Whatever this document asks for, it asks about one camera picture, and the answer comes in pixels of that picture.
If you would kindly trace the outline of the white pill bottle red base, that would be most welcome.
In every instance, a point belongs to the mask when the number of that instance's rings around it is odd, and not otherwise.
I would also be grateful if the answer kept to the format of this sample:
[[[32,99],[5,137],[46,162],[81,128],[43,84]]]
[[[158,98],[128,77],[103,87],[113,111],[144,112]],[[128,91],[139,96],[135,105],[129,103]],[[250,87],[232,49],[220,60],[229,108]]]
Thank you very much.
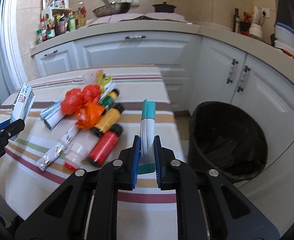
[[[80,168],[81,162],[87,157],[88,150],[82,144],[75,142],[69,149],[69,153],[64,158],[64,167],[70,171]]]

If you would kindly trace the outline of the teal white carton box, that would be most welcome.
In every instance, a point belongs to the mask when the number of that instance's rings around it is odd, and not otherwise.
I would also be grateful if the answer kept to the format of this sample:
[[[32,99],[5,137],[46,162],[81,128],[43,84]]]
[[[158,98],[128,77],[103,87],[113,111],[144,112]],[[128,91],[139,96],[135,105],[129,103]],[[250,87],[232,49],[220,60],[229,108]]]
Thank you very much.
[[[145,99],[142,105],[140,122],[140,158],[138,174],[148,174],[155,171],[154,137],[155,102]]]

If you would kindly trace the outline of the silver white snack wrapper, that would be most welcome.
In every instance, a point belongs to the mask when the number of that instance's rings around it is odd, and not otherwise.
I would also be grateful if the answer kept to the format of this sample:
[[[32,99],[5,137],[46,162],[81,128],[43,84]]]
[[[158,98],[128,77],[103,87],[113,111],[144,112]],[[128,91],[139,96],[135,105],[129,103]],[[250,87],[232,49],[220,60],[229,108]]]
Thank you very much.
[[[52,146],[38,161],[37,167],[42,172],[45,171],[46,167],[53,163],[60,155],[69,147],[69,144],[74,139],[79,129],[76,125],[71,127],[59,141]]]

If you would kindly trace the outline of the white spice rack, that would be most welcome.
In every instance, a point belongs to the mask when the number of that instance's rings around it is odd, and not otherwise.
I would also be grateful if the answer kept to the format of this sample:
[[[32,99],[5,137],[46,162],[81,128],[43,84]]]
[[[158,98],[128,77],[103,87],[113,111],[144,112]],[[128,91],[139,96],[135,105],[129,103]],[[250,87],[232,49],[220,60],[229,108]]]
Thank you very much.
[[[45,30],[49,27],[55,28],[57,24],[58,31],[64,34],[68,29],[68,17],[68,8],[47,7],[41,11],[40,29]]]

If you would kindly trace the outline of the red figurine decoration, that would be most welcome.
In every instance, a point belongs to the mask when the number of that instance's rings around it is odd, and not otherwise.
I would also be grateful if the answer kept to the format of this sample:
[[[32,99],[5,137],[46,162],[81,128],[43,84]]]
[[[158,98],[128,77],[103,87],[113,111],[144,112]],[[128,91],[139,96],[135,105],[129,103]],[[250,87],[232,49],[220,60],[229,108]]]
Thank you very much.
[[[240,22],[240,34],[245,36],[249,35],[249,29],[251,27],[251,19],[252,19],[251,14],[247,12],[243,12],[243,19]]]

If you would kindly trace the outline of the red plastic bag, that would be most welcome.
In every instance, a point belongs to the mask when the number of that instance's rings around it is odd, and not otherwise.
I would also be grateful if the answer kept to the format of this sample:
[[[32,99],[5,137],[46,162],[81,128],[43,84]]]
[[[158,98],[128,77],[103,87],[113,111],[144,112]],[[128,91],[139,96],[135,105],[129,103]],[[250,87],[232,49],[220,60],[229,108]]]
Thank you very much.
[[[83,89],[74,88],[66,92],[65,98],[60,103],[61,111],[65,115],[75,114],[88,102],[97,103],[100,99],[99,85],[87,85]]]

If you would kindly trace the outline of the green label black bottle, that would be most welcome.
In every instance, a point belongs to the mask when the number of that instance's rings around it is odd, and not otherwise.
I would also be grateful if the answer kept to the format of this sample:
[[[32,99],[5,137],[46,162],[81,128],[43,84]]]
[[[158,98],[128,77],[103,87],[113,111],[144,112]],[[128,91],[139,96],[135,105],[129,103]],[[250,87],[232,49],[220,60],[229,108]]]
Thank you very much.
[[[114,104],[118,96],[119,90],[115,88],[99,101],[99,105],[105,107],[106,111],[108,111],[110,107]]]

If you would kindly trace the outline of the yellow green wrapper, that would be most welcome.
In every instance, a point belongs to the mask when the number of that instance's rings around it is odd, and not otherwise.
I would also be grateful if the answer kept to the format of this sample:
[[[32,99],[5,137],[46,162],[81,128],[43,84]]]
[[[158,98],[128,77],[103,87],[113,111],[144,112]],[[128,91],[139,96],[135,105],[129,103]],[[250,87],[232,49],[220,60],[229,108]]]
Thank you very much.
[[[113,76],[106,75],[103,70],[99,70],[96,73],[95,84],[99,86],[101,93],[105,92],[105,90],[110,87],[112,80]]]

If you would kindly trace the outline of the light blue ointment tube box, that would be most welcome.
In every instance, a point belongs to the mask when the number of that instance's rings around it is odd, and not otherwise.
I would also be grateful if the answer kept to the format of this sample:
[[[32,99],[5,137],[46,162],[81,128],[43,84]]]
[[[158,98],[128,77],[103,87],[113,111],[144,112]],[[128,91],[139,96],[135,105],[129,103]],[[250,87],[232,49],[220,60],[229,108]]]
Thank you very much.
[[[40,119],[44,122],[45,126],[52,131],[60,124],[65,115],[66,114],[64,114],[61,109],[61,101],[58,101],[40,112]]]

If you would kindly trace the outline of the clear orange dotted wrapper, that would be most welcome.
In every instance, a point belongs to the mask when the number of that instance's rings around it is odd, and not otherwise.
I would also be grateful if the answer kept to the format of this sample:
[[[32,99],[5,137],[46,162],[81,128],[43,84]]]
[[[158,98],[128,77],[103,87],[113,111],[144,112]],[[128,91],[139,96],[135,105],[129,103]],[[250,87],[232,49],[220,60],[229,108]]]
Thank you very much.
[[[85,85],[96,85],[100,84],[103,77],[104,72],[102,70],[90,69],[84,74],[83,81]]]

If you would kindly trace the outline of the metal wok pan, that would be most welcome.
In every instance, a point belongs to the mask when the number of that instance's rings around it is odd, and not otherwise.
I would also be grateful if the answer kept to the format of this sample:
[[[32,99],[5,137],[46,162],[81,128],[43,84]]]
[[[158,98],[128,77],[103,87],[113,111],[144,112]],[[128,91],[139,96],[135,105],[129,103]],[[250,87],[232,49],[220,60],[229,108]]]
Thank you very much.
[[[132,5],[130,2],[110,3],[108,0],[101,1],[104,3],[104,5],[92,11],[98,18],[116,14],[125,14],[129,12]]]

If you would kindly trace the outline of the blue white medicine box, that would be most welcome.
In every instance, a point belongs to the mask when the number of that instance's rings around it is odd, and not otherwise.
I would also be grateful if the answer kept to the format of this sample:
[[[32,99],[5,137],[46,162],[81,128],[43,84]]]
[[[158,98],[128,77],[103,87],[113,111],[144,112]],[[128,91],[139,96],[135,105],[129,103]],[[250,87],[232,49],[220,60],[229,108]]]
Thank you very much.
[[[30,113],[35,98],[36,96],[32,87],[24,83],[14,100],[10,121],[15,122],[19,119],[25,121]]]

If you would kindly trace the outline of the yellow label black bottle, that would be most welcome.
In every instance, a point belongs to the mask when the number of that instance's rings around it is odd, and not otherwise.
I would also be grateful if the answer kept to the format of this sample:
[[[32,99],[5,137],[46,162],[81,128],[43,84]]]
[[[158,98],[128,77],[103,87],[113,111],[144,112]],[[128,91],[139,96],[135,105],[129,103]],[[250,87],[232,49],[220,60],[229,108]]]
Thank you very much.
[[[104,133],[107,132],[112,127],[112,125],[114,125],[119,120],[124,110],[125,108],[121,103],[115,104],[96,123],[96,125],[92,128],[92,132],[101,138]]]

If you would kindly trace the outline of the red label black bottle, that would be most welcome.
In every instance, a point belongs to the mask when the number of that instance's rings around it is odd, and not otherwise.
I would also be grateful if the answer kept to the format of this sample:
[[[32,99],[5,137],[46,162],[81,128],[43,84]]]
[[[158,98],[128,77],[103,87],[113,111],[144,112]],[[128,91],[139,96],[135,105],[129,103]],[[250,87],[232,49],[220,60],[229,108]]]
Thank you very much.
[[[96,167],[101,167],[116,146],[122,135],[123,128],[118,124],[104,133],[87,156],[87,161]]]

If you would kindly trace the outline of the orange plastic bag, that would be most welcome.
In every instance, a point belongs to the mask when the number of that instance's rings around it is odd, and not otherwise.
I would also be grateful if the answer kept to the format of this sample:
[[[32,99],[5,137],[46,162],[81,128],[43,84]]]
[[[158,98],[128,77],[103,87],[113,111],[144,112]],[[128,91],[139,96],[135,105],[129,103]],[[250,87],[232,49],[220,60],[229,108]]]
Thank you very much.
[[[105,107],[98,103],[88,102],[76,112],[78,129],[92,129],[105,112]]]

